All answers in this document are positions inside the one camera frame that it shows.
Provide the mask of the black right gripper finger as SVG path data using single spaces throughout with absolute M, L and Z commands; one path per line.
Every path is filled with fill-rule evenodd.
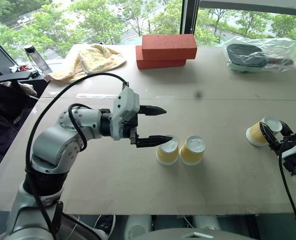
M 270 149 L 273 150 L 273 151 L 279 150 L 279 141 L 273 135 L 273 132 L 270 129 L 270 127 L 268 125 L 266 125 L 265 123 L 260 122 L 259 123 L 259 128 L 260 128 L 260 131 L 261 131 L 262 135 L 266 139 Z
M 281 123 L 281 126 L 282 126 L 281 131 L 280 131 L 281 135 L 283 137 L 290 137 L 290 136 L 292 136 L 293 135 L 293 131 L 291 130 L 291 128 L 285 122 L 283 122 L 281 120 L 280 120 L 280 123 Z

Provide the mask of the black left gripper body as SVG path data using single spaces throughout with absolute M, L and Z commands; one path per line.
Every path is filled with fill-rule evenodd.
M 138 113 L 139 107 L 124 107 L 122 108 L 122 134 L 123 138 L 129 139 L 131 145 L 136 145 L 138 138 Z

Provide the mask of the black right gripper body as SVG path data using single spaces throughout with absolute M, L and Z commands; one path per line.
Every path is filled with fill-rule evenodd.
M 272 150 L 276 155 L 281 155 L 283 152 L 293 148 L 296 145 L 296 133 L 292 133 L 289 136 L 285 136 L 281 142 L 277 139 L 272 142 Z

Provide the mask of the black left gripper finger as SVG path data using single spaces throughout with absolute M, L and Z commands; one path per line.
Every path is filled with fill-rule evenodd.
M 167 111 L 161 107 L 152 106 L 152 105 L 140 105 L 139 114 L 146 116 L 157 116 L 166 114 Z
M 172 140 L 171 136 L 165 135 L 152 135 L 147 138 L 136 138 L 136 147 L 137 148 L 149 148 L 156 147 L 161 144 L 167 143 Z

